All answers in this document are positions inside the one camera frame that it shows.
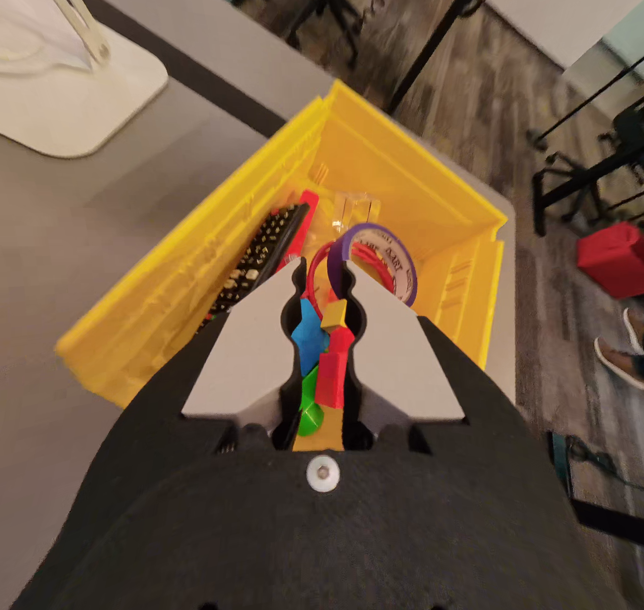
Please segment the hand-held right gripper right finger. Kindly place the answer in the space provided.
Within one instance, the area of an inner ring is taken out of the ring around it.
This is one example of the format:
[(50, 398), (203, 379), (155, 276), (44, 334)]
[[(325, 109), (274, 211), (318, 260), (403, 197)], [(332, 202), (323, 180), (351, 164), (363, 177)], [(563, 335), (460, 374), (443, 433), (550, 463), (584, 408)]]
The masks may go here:
[(418, 316), (361, 268), (344, 268), (359, 310), (352, 347), (366, 426), (460, 422), (465, 414)]

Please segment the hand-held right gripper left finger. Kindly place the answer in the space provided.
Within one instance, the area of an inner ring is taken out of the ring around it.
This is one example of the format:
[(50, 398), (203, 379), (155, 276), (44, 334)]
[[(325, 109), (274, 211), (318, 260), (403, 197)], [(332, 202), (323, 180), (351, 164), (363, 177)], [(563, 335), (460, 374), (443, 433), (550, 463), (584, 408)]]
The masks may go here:
[(233, 306), (181, 413), (235, 423), (290, 423), (302, 372), (292, 333), (302, 319), (305, 259), (294, 259)]

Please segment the yellow plastic bin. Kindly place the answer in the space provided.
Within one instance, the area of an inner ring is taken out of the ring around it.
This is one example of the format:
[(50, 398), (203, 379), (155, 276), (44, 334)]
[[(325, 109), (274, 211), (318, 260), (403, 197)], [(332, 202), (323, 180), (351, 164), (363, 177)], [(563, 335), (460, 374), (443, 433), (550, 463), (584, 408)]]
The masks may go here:
[[(377, 253), (356, 243), (342, 266), (342, 296), (336, 297), (326, 263), (331, 244), (345, 233), (332, 228), (335, 194), (372, 195), (382, 203), (375, 224), (390, 230), (412, 256), (418, 290), (409, 308), (428, 341), (437, 328), (467, 357), (466, 368), (485, 369), (503, 259), (504, 242), (497, 236), (507, 216), (340, 81), (182, 220), (60, 338), (56, 353), (84, 388), (128, 414), (140, 408), (145, 422), (161, 412), (162, 402), (177, 397), (172, 422), (217, 422), (234, 431), (254, 424), (276, 449), (292, 450), (300, 412), (290, 423), (235, 423), (186, 418), (181, 410), (229, 312), (201, 332), (199, 325), (266, 216), (300, 203), (306, 189), (319, 195), (318, 207), (303, 247), (292, 243), (275, 274), (292, 260), (305, 259), (301, 299), (310, 301), (321, 320), (329, 302), (345, 299), (347, 328), (356, 339), (359, 310), (347, 298), (343, 269), (361, 268), (393, 294), (392, 276)], [(391, 425), (407, 435), (417, 424), (358, 421), (355, 339), (344, 381), (346, 451), (371, 448)], [(430, 344), (439, 360), (437, 343)], [(439, 363), (465, 414), (460, 422), (472, 419), (465, 396), (457, 394), (457, 378), (447, 375), (447, 361)]]

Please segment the yellow toy cube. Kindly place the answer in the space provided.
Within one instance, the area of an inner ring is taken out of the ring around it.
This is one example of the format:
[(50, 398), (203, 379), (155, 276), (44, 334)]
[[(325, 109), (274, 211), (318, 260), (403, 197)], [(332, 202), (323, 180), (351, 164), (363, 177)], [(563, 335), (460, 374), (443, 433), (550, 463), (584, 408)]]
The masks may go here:
[(329, 302), (321, 320), (321, 329), (328, 334), (343, 328), (346, 324), (347, 301), (345, 299)]

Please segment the small red toy brick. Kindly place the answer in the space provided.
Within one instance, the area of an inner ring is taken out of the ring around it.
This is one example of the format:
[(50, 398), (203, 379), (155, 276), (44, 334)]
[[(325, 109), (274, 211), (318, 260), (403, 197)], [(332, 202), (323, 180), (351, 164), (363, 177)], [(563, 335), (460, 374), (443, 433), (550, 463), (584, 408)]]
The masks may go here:
[(347, 327), (339, 327), (330, 334), (329, 347), (319, 357), (315, 392), (317, 404), (343, 409), (348, 351), (354, 339), (354, 334)]

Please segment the blue toy block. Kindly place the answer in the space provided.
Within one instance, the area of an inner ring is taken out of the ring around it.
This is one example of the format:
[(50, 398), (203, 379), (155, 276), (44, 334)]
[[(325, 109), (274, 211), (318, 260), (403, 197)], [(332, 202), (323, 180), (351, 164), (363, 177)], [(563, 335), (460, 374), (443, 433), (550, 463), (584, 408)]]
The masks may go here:
[(321, 328), (321, 319), (306, 298), (300, 301), (302, 319), (292, 333), (298, 347), (302, 377), (308, 376), (318, 365), (319, 356), (328, 347), (328, 335)]

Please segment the green toy block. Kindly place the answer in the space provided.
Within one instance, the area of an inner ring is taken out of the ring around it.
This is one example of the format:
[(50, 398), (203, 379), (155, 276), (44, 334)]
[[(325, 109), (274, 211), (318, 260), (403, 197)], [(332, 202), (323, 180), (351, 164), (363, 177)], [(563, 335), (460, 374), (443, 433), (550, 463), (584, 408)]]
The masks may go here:
[(324, 421), (325, 412), (316, 402), (318, 369), (318, 365), (314, 366), (302, 380), (301, 417), (297, 433), (299, 437), (310, 437), (315, 434)]

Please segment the black remote control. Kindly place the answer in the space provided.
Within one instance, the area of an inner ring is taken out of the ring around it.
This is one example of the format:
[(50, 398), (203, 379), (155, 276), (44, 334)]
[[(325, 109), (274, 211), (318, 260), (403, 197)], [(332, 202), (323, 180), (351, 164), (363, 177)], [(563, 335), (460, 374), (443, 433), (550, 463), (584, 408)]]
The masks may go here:
[(293, 242), (304, 210), (300, 203), (288, 204), (266, 216), (224, 282), (197, 332), (201, 332), (217, 316), (229, 312), (275, 274)]

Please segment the purple tape roll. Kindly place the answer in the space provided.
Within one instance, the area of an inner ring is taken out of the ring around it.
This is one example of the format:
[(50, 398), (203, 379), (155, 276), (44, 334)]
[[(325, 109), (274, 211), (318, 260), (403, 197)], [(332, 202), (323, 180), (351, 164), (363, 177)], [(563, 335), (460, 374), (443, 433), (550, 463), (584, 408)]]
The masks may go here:
[(408, 307), (417, 297), (418, 280), (412, 256), (390, 230), (375, 223), (359, 223), (331, 244), (327, 257), (328, 279), (336, 297), (342, 296), (342, 266), (350, 260), (354, 244), (377, 253), (393, 280), (393, 294)]

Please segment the clear plastic block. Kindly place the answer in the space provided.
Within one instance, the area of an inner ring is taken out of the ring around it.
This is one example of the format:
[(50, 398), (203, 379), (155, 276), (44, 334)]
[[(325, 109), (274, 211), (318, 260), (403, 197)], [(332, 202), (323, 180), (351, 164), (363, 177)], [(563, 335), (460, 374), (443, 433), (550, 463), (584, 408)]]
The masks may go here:
[(377, 223), (382, 203), (365, 193), (337, 192), (334, 196), (332, 228), (343, 234), (361, 223)]

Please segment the person's shoe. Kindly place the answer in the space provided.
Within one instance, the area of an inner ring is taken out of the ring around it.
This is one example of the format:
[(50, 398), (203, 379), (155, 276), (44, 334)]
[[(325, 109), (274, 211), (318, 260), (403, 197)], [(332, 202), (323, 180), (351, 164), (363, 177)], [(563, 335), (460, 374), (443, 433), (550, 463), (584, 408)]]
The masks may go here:
[(643, 355), (643, 316), (632, 308), (625, 308), (622, 318), (632, 349)]
[(595, 338), (593, 346), (604, 367), (631, 387), (643, 391), (643, 355), (614, 349), (601, 337)]

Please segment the red fabric bag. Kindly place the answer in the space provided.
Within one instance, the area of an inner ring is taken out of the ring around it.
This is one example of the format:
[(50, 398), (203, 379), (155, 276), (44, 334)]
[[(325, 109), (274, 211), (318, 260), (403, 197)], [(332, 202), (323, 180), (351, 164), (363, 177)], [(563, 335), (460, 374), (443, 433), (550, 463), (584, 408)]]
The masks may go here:
[(643, 231), (620, 222), (582, 237), (576, 265), (612, 298), (643, 295)]

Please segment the black table leg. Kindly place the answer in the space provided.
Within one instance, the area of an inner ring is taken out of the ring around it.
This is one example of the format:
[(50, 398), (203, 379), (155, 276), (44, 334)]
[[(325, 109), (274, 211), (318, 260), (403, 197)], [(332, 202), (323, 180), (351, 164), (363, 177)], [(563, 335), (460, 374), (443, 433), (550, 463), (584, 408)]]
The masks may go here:
[(401, 101), (404, 99), (405, 95), (410, 90), (425, 65), (427, 65), (429, 59), (436, 51), (443, 38), (446, 36), (447, 32), (454, 24), (455, 20), (463, 12), (466, 5), (471, 2), (472, 0), (453, 0), (442, 19), (440, 19), (437, 23), (437, 26), (435, 27), (433, 33), (430, 35), (429, 39), (426, 41), (423, 49), (418, 54), (418, 56), (408, 69), (407, 73), (403, 76), (402, 80), (395, 89), (390, 103), (386, 108), (386, 113), (388, 115), (391, 116), (395, 113)]

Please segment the black office chair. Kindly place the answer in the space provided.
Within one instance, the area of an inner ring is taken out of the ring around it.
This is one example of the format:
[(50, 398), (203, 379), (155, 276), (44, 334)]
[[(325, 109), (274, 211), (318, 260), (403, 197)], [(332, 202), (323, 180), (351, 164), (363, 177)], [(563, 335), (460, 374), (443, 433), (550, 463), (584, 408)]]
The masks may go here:
[(363, 16), (349, 0), (232, 0), (232, 3), (237, 7), (248, 5), (264, 28), (296, 51), (302, 51), (301, 27), (310, 18), (321, 18), (329, 11), (350, 51), (347, 67), (350, 71), (356, 69), (359, 56), (356, 37), (361, 32)]

